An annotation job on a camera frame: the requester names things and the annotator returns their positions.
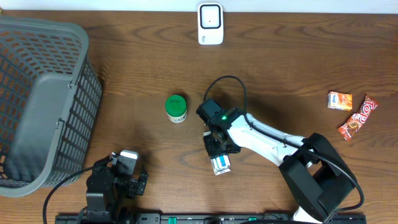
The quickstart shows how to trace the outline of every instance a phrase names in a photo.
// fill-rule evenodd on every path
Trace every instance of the candy wrapper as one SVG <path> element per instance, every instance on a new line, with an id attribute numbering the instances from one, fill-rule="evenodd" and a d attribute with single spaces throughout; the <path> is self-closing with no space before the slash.
<path id="1" fill-rule="evenodd" d="M 349 111 L 353 109 L 353 96 L 331 91 L 328 94 L 328 108 Z"/>
<path id="2" fill-rule="evenodd" d="M 359 109 L 357 113 L 353 114 L 344 125 L 338 128 L 338 131 L 347 141 L 351 140 L 353 135 L 362 127 L 376 107 L 377 102 L 366 95 L 361 109 Z"/>

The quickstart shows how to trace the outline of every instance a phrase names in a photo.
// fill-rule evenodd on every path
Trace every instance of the gray plastic basket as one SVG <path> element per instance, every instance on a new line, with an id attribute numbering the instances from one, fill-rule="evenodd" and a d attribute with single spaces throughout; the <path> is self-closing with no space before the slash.
<path id="1" fill-rule="evenodd" d="M 0 195 L 81 170 L 102 91 L 87 50 L 78 25 L 0 16 Z"/>

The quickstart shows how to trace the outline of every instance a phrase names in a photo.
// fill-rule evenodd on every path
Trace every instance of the white background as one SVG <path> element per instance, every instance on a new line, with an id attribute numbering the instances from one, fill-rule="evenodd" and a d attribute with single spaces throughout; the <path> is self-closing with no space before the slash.
<path id="1" fill-rule="evenodd" d="M 0 0 L 3 9 L 183 11 L 194 0 Z M 333 12 L 398 14 L 398 0 L 218 0 L 226 12 Z"/>

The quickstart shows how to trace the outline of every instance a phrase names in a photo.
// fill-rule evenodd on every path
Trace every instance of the basket bottom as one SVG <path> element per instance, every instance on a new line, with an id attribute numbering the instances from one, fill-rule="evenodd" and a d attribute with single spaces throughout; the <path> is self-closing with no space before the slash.
<path id="1" fill-rule="evenodd" d="M 67 100 L 70 75 L 42 75 L 32 88 L 15 139 L 4 161 L 8 179 L 32 182 L 43 171 Z"/>

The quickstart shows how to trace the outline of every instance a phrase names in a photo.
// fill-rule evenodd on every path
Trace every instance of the wood grain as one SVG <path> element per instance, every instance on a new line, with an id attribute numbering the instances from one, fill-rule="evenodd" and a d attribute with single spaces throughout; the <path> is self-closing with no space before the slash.
<path id="1" fill-rule="evenodd" d="M 137 151 L 150 175 L 137 207 L 164 213 L 297 208 L 276 166 L 247 149 L 230 157 L 231 173 L 213 175 L 201 139 L 205 127 L 195 110 L 214 79 L 237 75 L 247 85 L 254 116 L 288 133 L 321 133 L 337 148 L 364 190 L 366 202 L 356 212 L 365 213 L 368 223 L 398 222 L 398 16 L 227 13 L 223 44 L 201 46 L 195 13 L 4 14 L 73 22 L 87 31 L 104 91 L 85 167 L 113 151 Z M 353 111 L 365 94 L 379 102 L 350 142 L 336 129 L 353 111 L 327 109 L 330 90 L 352 93 Z M 182 124 L 166 117 L 171 94 L 188 101 Z M 225 107 L 242 105 L 234 80 L 223 80 L 210 95 Z M 86 205 L 88 176 L 52 197 L 50 222 Z M 40 223 L 49 191 L 1 197 L 0 223 Z M 353 191 L 343 205 L 357 202 Z"/>

